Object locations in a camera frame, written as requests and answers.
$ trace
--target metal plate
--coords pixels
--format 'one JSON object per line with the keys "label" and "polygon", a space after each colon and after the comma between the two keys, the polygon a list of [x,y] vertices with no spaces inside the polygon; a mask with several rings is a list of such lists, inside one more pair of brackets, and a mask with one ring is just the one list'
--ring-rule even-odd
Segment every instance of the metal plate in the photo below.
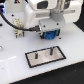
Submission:
{"label": "metal plate", "polygon": [[26,53],[26,58],[30,68],[66,58],[59,47],[52,47],[52,49],[52,55],[50,55],[51,48]]}
{"label": "metal plate", "polygon": [[60,22],[54,21],[52,18],[42,19],[39,21],[41,30],[43,32],[53,31],[65,26],[65,19],[63,18]]}

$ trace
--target cable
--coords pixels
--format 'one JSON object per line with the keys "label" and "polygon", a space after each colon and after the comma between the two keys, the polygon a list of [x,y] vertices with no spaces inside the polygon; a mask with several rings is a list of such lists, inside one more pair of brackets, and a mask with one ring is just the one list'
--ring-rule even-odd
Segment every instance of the cable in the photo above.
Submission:
{"label": "cable", "polygon": [[0,15],[1,15],[1,17],[3,18],[3,20],[4,20],[8,25],[12,26],[12,27],[15,28],[15,29],[23,30],[23,31],[36,31],[36,32],[40,31],[39,25],[38,25],[38,26],[35,26],[35,27],[32,27],[32,28],[29,28],[29,29],[26,29],[26,28],[23,28],[23,29],[22,29],[22,28],[19,28],[19,27],[13,25],[12,23],[10,23],[10,22],[5,18],[5,16],[4,16],[3,13],[1,12],[1,10],[0,10]]}

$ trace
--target white table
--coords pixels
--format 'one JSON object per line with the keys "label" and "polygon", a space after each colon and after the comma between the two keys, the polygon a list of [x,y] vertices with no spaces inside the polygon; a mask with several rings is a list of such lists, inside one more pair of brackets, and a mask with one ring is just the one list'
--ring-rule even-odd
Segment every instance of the white table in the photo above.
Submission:
{"label": "white table", "polygon": [[[12,22],[13,18],[22,18],[22,14],[6,14]],[[40,39],[38,33],[25,32],[25,37],[16,38],[12,27],[0,17],[0,84],[8,84],[42,74],[51,70],[84,61],[84,32],[73,23],[67,24],[59,37],[54,40]],[[67,59],[52,62],[35,68],[29,68],[25,53],[59,46]]]}

